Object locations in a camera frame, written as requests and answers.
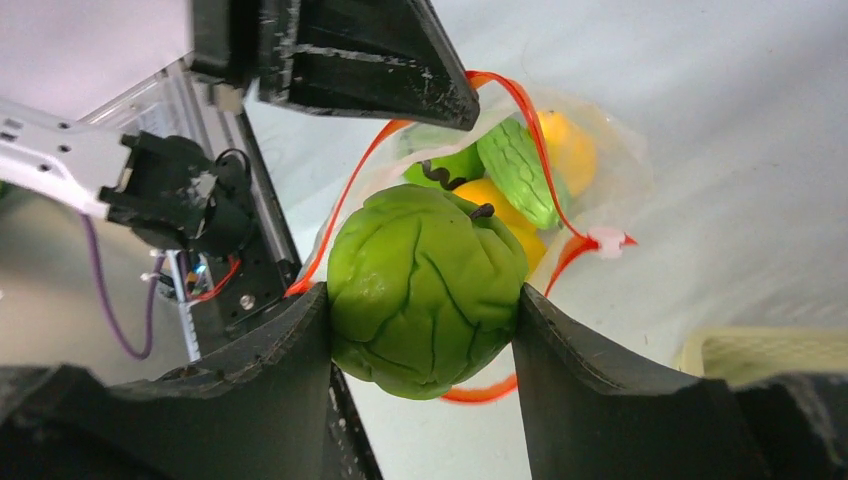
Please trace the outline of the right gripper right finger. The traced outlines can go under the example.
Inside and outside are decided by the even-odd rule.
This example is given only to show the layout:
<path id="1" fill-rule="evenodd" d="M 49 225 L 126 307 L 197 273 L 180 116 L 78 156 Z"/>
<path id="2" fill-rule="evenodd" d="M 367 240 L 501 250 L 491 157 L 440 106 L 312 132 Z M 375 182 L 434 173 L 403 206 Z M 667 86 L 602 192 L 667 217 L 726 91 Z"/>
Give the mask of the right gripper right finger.
<path id="1" fill-rule="evenodd" d="M 847 377 L 740 387 L 649 360 L 522 289 L 512 343 L 536 479 L 843 479 Z"/>

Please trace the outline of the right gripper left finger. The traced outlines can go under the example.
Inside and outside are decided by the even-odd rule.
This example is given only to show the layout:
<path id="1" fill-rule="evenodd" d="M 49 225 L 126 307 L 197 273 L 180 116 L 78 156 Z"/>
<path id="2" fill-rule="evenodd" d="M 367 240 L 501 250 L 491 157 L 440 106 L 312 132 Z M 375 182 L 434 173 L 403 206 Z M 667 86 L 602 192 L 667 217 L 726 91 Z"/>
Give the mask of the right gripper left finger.
<path id="1" fill-rule="evenodd" d="M 154 381 L 72 365 L 1 370 L 5 479 L 318 479 L 330 379 L 316 285 L 254 331 Z"/>

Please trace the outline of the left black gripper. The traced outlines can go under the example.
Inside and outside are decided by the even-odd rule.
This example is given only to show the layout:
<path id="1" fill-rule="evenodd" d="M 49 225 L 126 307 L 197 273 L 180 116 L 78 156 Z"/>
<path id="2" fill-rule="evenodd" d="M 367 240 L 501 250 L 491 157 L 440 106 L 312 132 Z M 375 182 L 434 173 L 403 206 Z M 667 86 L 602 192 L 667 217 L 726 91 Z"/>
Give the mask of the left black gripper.
<path id="1" fill-rule="evenodd" d="M 429 1 L 192 0 L 191 70 L 310 115 L 462 131 L 478 94 Z"/>

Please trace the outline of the green watermelon toy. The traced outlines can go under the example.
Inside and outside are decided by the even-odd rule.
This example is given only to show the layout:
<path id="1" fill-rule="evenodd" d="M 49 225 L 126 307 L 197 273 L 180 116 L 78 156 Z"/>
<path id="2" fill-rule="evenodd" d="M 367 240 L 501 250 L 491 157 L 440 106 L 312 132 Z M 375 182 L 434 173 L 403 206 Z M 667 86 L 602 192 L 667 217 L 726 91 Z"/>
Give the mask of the green watermelon toy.
<path id="1" fill-rule="evenodd" d="M 411 184 L 452 191 L 481 179 L 484 173 L 477 145 L 472 144 L 448 156 L 415 162 L 404 172 L 403 178 Z"/>

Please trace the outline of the green bitter gourd toy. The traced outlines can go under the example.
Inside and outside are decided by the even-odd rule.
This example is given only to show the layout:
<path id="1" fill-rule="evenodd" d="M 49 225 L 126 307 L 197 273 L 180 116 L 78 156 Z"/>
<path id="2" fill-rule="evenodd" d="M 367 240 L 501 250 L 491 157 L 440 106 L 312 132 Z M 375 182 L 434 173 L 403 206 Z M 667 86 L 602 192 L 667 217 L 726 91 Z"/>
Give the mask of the green bitter gourd toy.
<path id="1" fill-rule="evenodd" d="M 489 177 L 519 213 L 539 229 L 560 225 L 535 142 L 517 119 L 504 119 L 475 144 Z"/>

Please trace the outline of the yellow lemon toy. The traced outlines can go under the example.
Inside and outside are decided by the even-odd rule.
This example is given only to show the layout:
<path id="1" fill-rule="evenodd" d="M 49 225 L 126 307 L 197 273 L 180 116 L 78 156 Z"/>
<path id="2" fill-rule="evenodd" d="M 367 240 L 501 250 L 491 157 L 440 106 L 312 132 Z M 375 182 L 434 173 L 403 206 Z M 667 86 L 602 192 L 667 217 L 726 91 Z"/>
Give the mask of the yellow lemon toy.
<path id="1" fill-rule="evenodd" d="M 532 273 L 536 269 L 547 251 L 547 246 L 539 237 L 537 227 L 509 203 L 490 178 L 466 182 L 454 189 L 453 193 L 477 205 L 484 203 L 493 205 L 495 216 L 507 226 L 522 245 L 529 272 Z"/>

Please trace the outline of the green cabbage toy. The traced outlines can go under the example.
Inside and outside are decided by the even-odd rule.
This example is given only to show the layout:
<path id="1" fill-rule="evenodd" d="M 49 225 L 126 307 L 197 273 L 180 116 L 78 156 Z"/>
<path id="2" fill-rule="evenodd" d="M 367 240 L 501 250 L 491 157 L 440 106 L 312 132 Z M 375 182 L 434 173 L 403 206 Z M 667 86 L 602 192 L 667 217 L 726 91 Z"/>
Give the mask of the green cabbage toy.
<path id="1" fill-rule="evenodd" d="M 392 395 L 440 397 L 511 341 L 527 274 L 493 204 L 411 184 L 379 191 L 328 256 L 333 359 Z"/>

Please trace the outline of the clear zip top bag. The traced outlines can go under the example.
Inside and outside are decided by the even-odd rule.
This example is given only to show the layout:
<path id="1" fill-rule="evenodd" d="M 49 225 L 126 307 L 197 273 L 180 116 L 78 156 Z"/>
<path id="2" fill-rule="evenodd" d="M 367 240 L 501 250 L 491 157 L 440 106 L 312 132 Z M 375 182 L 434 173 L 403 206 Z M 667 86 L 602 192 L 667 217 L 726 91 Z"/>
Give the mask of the clear zip top bag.
<path id="1" fill-rule="evenodd" d="M 332 357 L 398 397 L 497 400 L 468 381 L 511 342 L 521 290 L 585 254 L 617 258 L 651 175 L 592 103 L 472 71 L 468 131 L 392 120 L 347 180 L 289 295 L 327 289 Z"/>

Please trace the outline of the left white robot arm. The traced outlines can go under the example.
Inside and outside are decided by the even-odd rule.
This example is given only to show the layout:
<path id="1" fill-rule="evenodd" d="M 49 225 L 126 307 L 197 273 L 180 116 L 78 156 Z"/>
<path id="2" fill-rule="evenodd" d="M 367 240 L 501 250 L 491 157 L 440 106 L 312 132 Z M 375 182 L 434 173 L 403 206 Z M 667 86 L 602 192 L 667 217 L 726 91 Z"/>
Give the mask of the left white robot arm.
<path id="1" fill-rule="evenodd" d="M 192 72 L 210 104 L 262 102 L 317 116 L 413 120 L 468 131 L 480 104 L 427 1 L 196 1 Z M 240 251 L 258 221 L 243 168 L 180 136 L 63 120 L 3 101 L 1 178 L 148 245 L 213 257 Z"/>

